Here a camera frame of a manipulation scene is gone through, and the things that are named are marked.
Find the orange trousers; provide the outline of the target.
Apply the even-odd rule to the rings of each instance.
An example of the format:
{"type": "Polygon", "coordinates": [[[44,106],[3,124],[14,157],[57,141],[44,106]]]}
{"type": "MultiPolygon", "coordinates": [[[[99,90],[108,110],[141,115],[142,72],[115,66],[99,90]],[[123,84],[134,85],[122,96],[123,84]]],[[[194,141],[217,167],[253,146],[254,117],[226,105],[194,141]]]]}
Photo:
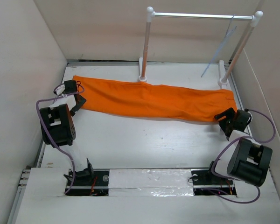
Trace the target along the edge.
{"type": "Polygon", "coordinates": [[[229,108],[237,109],[230,90],[196,90],[143,82],[121,82],[74,76],[81,82],[83,109],[129,117],[213,122],[229,108]]]}

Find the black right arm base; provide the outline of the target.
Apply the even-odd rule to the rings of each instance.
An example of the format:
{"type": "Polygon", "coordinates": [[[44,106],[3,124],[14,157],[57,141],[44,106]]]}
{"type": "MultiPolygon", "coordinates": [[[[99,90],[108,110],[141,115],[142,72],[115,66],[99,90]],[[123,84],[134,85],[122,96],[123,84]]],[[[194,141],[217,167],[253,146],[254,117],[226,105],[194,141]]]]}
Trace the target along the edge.
{"type": "Polygon", "coordinates": [[[213,175],[208,168],[191,170],[188,183],[193,184],[195,196],[230,195],[236,196],[236,188],[232,180],[213,175]]]}

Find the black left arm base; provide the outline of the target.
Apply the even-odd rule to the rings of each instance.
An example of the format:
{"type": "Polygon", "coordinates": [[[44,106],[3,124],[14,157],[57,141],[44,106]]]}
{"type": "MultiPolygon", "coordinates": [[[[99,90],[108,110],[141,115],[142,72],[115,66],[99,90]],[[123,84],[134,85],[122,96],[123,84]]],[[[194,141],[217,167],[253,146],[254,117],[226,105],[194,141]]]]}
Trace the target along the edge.
{"type": "Polygon", "coordinates": [[[93,177],[75,177],[70,188],[72,171],[67,175],[65,194],[67,196],[108,196],[110,170],[95,169],[93,177]]]}

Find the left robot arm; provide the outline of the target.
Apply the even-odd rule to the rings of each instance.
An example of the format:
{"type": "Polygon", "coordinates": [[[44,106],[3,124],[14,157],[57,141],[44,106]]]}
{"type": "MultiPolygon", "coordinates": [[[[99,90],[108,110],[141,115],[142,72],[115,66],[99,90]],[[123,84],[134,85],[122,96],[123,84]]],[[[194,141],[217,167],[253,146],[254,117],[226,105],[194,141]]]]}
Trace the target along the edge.
{"type": "Polygon", "coordinates": [[[65,174],[68,181],[90,185],[95,174],[89,159],[83,157],[74,146],[76,130],[73,116],[86,103],[81,95],[84,87],[80,81],[68,80],[54,89],[55,98],[36,102],[36,110],[41,123],[42,138],[46,145],[51,145],[66,155],[71,164],[71,171],[65,174]]]}

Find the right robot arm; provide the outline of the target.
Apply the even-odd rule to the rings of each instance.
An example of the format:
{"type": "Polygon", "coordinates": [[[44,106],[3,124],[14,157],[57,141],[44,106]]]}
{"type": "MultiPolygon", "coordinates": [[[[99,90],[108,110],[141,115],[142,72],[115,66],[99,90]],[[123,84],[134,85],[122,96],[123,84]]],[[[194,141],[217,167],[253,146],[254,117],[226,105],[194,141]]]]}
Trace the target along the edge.
{"type": "Polygon", "coordinates": [[[276,127],[273,121],[262,112],[247,108],[235,111],[232,107],[216,114],[214,120],[218,122],[229,144],[220,152],[211,164],[210,170],[206,172],[207,180],[210,183],[216,184],[223,178],[230,178],[232,180],[244,181],[256,187],[262,186],[265,182],[273,154],[273,150],[264,145],[271,142],[276,135],[276,127]],[[273,135],[270,139],[257,140],[245,132],[245,129],[252,121],[252,112],[264,116],[270,122],[273,128],[273,135]],[[226,168],[227,175],[225,176],[222,170],[216,168],[216,166],[220,157],[234,144],[236,146],[228,162],[226,168]]]}

